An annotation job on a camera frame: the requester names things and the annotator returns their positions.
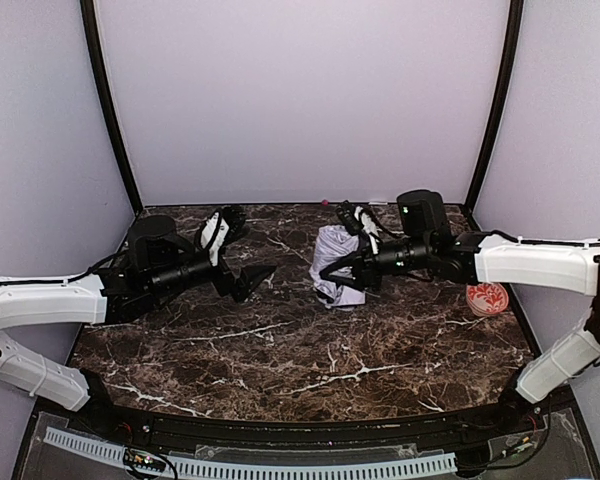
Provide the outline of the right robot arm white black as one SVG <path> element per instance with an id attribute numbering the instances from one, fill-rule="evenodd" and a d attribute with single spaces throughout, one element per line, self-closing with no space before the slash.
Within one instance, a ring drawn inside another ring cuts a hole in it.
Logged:
<path id="1" fill-rule="evenodd" d="M 426 189 L 399 195 L 397 206 L 403 233 L 384 242 L 378 235 L 383 227 L 370 209 L 339 204 L 338 218 L 358 245 L 321 267 L 321 279 L 366 291 L 379 288 L 386 275 L 425 270 L 465 285 L 522 284 L 591 297 L 578 325 L 514 376 L 501 394 L 503 404 L 536 404 L 600 361 L 600 239 L 526 239 L 499 230 L 455 235 L 441 195 Z"/>

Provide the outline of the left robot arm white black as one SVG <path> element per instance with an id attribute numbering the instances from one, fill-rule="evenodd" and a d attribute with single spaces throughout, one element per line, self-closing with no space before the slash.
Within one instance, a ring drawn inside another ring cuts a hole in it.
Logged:
<path id="1" fill-rule="evenodd" d="M 8 329 L 56 323 L 119 325 L 160 309 L 189 289 L 210 284 L 219 296 L 245 301 L 276 270 L 253 265 L 234 274 L 226 247 L 248 229 L 239 208 L 216 210 L 194 239 L 168 215 L 136 221 L 125 247 L 85 272 L 59 277 L 0 276 L 0 381 L 73 412 L 109 408 L 100 376 L 63 366 L 13 340 Z"/>

